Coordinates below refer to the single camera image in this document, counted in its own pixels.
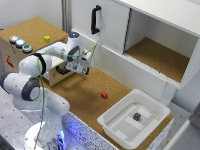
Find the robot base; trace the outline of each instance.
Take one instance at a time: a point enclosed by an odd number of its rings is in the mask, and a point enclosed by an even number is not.
[[[35,147],[35,137],[37,136],[37,133],[39,131],[40,128],[40,124],[41,123],[37,123],[34,126],[32,126],[25,134],[25,138],[24,138],[24,150],[49,150],[49,147],[45,147],[45,148],[41,148],[40,143],[37,142],[36,148]],[[69,139],[67,140],[68,142],[66,143],[66,140],[63,139],[63,141],[65,142],[65,150],[67,145],[69,144]]]

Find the cardboard box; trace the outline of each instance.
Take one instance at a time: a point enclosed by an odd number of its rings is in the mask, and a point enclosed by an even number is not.
[[[24,39],[26,44],[30,44],[32,46],[33,51],[29,54],[25,54],[22,52],[22,49],[18,49],[15,45],[10,44],[10,36],[12,35],[17,35],[20,39]],[[49,43],[45,42],[44,36],[50,36],[51,41]],[[60,30],[40,17],[35,17],[5,30],[1,30],[0,51],[5,71],[19,72],[18,65],[22,59],[37,52],[53,41],[59,40],[67,43],[67,36],[68,34],[66,32]],[[66,63],[66,61],[60,61],[57,62],[57,64],[54,63],[54,66],[52,66],[51,70],[49,71],[48,79],[50,86],[72,74],[68,73],[66,75],[60,75],[56,71],[55,67],[57,65],[63,65]]]

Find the door handle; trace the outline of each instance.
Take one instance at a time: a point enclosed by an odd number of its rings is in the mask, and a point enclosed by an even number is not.
[[[91,31],[92,34],[96,34],[98,32],[100,32],[100,30],[98,28],[96,28],[96,12],[101,10],[101,7],[96,5],[96,8],[94,8],[92,10],[92,24],[91,24]]]

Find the cable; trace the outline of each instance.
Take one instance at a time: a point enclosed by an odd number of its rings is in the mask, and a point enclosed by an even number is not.
[[[58,53],[53,53],[53,52],[45,52],[45,53],[42,53],[42,55],[44,55],[44,54],[55,54],[55,55],[61,55],[61,56],[66,56],[66,57],[79,57],[79,56],[83,56],[83,55],[85,55],[85,54],[87,54],[87,53],[89,53],[90,51],[93,50],[92,56],[90,58],[90,64],[91,64],[91,60],[92,60],[92,57],[93,57],[93,54],[94,54],[94,51],[95,51],[95,49],[97,47],[98,42],[99,41],[97,41],[97,43],[89,51],[87,51],[87,52],[85,52],[83,54],[77,55],[77,56],[63,55],[63,54],[58,54]],[[40,129],[39,129],[38,134],[37,134],[37,139],[36,139],[36,142],[35,142],[34,150],[36,148],[36,145],[37,145],[37,142],[38,142],[38,138],[39,138],[39,135],[40,135],[40,131],[41,131],[41,128],[42,128],[42,122],[43,122],[43,118],[44,118],[44,102],[45,102],[44,82],[43,82],[43,78],[42,78],[42,74],[41,74],[41,70],[40,70],[39,58],[37,58],[37,65],[38,65],[38,71],[39,71],[39,74],[40,74],[40,79],[41,79],[41,82],[42,82],[43,104],[42,104],[42,118],[41,118],[41,123],[40,123]]]

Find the white wall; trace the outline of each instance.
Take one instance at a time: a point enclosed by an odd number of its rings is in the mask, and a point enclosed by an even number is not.
[[[189,112],[195,109],[200,102],[200,71],[183,89],[177,91],[173,102]]]
[[[62,29],[61,0],[0,0],[0,29],[36,16]]]

